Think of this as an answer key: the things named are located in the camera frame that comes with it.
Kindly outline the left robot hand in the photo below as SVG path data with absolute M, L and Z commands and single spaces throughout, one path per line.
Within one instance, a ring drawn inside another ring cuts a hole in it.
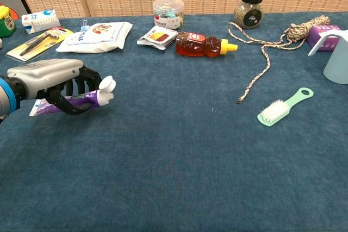
M 40 60 L 10 68 L 6 76 L 1 76 L 1 116 L 19 109 L 20 102 L 26 99 L 45 99 L 68 115 L 82 114 L 92 104 L 75 106 L 61 95 L 62 90 L 72 95 L 73 81 L 78 93 L 83 94 L 85 85 L 90 91 L 99 89 L 101 77 L 78 59 Z

